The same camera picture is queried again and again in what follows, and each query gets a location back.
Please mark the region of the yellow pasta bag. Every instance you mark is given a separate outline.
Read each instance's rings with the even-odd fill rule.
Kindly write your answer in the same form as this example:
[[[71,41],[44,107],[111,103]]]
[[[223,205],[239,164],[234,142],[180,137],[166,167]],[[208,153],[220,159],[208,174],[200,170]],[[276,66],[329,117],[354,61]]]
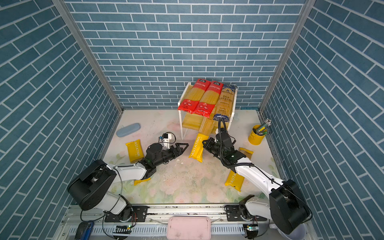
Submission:
[[[140,139],[133,142],[126,143],[126,146],[128,149],[129,160],[131,164],[137,163],[144,157]]]

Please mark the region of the yellow Pastatime bag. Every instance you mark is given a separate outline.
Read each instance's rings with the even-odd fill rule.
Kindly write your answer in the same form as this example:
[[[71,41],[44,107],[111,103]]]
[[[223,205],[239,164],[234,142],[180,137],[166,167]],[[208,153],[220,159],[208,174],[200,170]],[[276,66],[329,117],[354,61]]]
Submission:
[[[193,158],[200,163],[203,162],[203,141],[210,138],[210,134],[214,128],[214,120],[204,117],[201,123],[199,133],[195,139],[194,145],[192,147],[190,158]]]
[[[239,152],[243,153],[247,158],[251,159],[253,156],[253,151],[245,149],[245,148],[239,148]],[[239,174],[234,173],[233,171],[229,172],[229,175],[227,177],[227,180],[225,182],[226,187],[232,187],[238,192],[241,192],[242,185],[244,183],[245,178],[243,176],[240,176]]]

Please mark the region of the red spaghetti bag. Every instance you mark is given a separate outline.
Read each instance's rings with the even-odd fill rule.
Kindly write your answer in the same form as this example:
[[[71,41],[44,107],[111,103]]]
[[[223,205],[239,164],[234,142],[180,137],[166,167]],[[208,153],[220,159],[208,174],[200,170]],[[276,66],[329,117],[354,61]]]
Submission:
[[[192,114],[210,84],[211,81],[205,79],[198,79],[191,88],[191,90],[183,98],[182,102],[178,107],[178,110]]]
[[[198,102],[193,114],[208,118],[219,100],[223,86],[223,83],[212,81],[201,100]]]

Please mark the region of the blue MoliPasta spaghetti bag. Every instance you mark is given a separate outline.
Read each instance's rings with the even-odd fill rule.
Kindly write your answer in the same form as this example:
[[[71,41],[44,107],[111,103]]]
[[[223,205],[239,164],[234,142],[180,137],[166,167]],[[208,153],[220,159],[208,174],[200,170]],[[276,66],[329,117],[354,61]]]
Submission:
[[[219,100],[216,103],[216,110],[213,116],[214,121],[219,121],[220,119],[225,122],[230,121],[236,89],[236,85],[223,85]]]

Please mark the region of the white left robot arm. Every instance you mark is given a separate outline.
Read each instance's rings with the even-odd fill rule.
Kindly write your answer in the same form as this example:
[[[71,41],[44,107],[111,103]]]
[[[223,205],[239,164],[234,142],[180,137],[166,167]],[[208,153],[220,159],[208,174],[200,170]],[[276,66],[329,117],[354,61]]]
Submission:
[[[162,144],[154,143],[147,148],[143,159],[126,166],[96,160],[69,183],[68,192],[83,211],[100,209],[116,216],[120,222],[130,221],[134,215],[131,203],[121,193],[111,193],[111,185],[149,180],[157,166],[177,159],[188,146],[188,143],[175,143],[164,148]]]

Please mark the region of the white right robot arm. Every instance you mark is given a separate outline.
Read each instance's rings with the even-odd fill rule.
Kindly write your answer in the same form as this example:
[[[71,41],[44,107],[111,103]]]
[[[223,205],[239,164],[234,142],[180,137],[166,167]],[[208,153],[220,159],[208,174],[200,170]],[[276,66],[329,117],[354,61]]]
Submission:
[[[272,220],[286,235],[312,219],[313,213],[304,201],[299,186],[293,180],[274,177],[252,163],[245,154],[235,149],[225,129],[220,129],[215,139],[209,138],[202,144],[224,167],[244,177],[265,194],[263,201],[253,195],[243,199],[240,203],[243,214]]]

